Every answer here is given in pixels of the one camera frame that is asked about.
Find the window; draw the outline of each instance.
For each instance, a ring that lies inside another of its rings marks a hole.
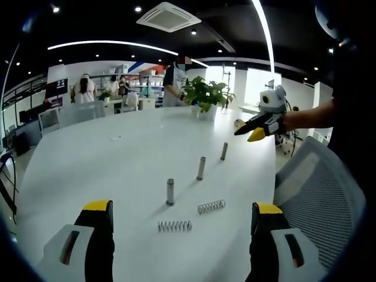
[[[269,81],[274,79],[274,87],[282,84],[282,78],[280,73],[272,74],[266,70],[248,69],[247,71],[247,83],[246,94],[244,96],[244,102],[250,105],[256,105],[260,102],[260,92],[268,89],[265,85]]]
[[[209,66],[206,69],[205,80],[207,83],[210,81],[215,81],[217,83],[223,82],[230,87],[230,93],[234,93],[235,88],[235,67],[225,66],[224,70],[222,66]]]

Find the black ceiling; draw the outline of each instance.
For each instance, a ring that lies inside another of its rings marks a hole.
[[[86,44],[69,46],[47,51],[47,47],[59,43],[84,40],[117,40],[145,43],[171,51],[184,52],[194,58],[212,56],[231,56],[268,60],[268,51],[261,23],[250,0],[182,1],[170,0],[203,22],[193,27],[167,33],[136,24],[141,14],[134,11],[141,6],[143,12],[161,3],[153,0],[128,1],[54,1],[45,3],[26,2],[7,3],[3,11],[1,28],[3,38],[7,40],[0,46],[2,56],[1,73],[5,74],[14,48],[20,42],[15,62],[11,66],[9,89],[32,75],[46,72],[49,66],[95,60],[137,61],[158,63],[170,62],[173,55],[145,48],[136,48],[114,44]],[[60,13],[53,14],[51,4],[60,7]],[[331,70],[331,55],[328,49],[334,42],[324,33],[317,23],[314,8],[309,1],[261,0],[271,33],[274,60],[278,63],[299,68],[308,73],[309,82],[318,80],[327,82]],[[26,19],[33,19],[30,33],[21,31]],[[192,36],[192,28],[197,35]],[[218,40],[223,39],[235,53],[227,52]],[[284,76],[290,71],[277,69]]]

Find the person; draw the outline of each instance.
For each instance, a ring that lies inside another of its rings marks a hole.
[[[127,96],[128,91],[130,91],[129,84],[125,81],[125,75],[122,75],[119,83],[119,95]]]
[[[119,94],[119,82],[116,80],[116,75],[111,76],[107,90],[111,93],[112,96],[117,96]]]
[[[372,134],[376,96],[371,82],[375,57],[370,33],[372,9],[367,8],[365,1],[360,2],[354,5],[350,0],[316,1],[319,24],[338,40],[333,50],[333,97],[317,108],[287,112],[283,117],[287,131],[333,127],[328,148],[347,166],[367,202],[355,234],[326,278],[330,281],[347,280],[351,271],[356,271],[360,280],[373,275],[370,259],[375,215]]]
[[[95,82],[85,73],[81,76],[80,81],[77,81],[74,85],[70,93],[70,100],[75,104],[94,102],[97,94]]]
[[[183,88],[187,82],[189,67],[192,65],[190,58],[179,56],[175,62],[167,68],[164,76],[163,107],[186,106]]]

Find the metal cylinder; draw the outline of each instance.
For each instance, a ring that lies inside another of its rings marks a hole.
[[[166,204],[168,206],[173,206],[175,204],[174,201],[174,180],[170,178],[167,180],[167,200]]]
[[[224,160],[226,158],[226,153],[227,153],[227,147],[228,146],[229,146],[229,144],[227,142],[225,142],[223,144],[223,150],[222,150],[221,160]]]
[[[204,178],[205,162],[206,162],[206,158],[201,157],[200,166],[199,166],[199,173],[197,174],[197,177],[196,177],[196,179],[199,180],[199,181],[203,180],[203,178]]]

